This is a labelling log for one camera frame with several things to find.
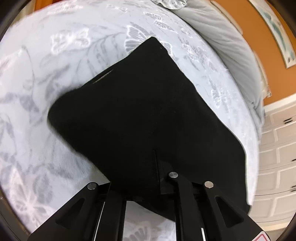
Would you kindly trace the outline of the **grey duvet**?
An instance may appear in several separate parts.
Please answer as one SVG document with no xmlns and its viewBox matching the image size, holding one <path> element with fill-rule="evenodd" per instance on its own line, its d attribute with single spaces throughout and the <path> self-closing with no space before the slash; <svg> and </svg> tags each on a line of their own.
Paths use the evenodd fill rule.
<svg viewBox="0 0 296 241">
<path fill-rule="evenodd" d="M 254 124 L 264 125 L 261 73 L 252 49 L 221 13 L 206 1 L 154 1 L 194 28 L 217 52 L 242 93 Z"/>
</svg>

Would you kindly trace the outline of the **black pants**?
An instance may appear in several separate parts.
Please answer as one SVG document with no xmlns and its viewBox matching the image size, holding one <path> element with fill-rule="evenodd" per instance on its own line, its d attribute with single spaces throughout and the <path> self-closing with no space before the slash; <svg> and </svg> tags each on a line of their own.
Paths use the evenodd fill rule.
<svg viewBox="0 0 296 241">
<path fill-rule="evenodd" d="M 213 182 L 244 212 L 245 151 L 154 37 L 48 112 L 50 126 L 112 183 L 135 198 L 177 172 Z"/>
</svg>

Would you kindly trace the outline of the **white wardrobe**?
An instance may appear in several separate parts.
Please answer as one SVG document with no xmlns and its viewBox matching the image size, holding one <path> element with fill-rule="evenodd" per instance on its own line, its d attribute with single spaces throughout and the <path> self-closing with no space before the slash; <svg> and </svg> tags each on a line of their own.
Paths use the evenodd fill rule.
<svg viewBox="0 0 296 241">
<path fill-rule="evenodd" d="M 295 214 L 295 102 L 266 113 L 251 218 L 265 231 L 288 226 Z"/>
</svg>

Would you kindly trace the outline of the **butterfly print bed sheet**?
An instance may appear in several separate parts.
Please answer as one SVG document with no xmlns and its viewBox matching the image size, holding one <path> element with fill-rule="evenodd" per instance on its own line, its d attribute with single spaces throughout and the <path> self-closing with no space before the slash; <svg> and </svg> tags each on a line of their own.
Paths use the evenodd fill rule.
<svg viewBox="0 0 296 241">
<path fill-rule="evenodd" d="M 79 87 L 156 37 L 246 151 L 253 203 L 258 139 L 250 111 L 210 45 L 151 1 L 62 1 L 11 26 L 1 41 L 1 188 L 29 232 L 88 182 L 106 178 L 47 124 L 58 95 Z"/>
</svg>

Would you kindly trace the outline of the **framed wall painting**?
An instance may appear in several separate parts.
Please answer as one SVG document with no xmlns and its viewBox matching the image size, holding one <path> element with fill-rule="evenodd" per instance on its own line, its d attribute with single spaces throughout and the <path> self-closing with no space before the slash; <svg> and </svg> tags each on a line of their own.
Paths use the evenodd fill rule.
<svg viewBox="0 0 296 241">
<path fill-rule="evenodd" d="M 295 51 L 283 25 L 272 8 L 266 1 L 249 0 L 249 2 L 258 11 L 272 32 L 284 59 L 285 67 L 288 69 L 295 66 Z"/>
</svg>

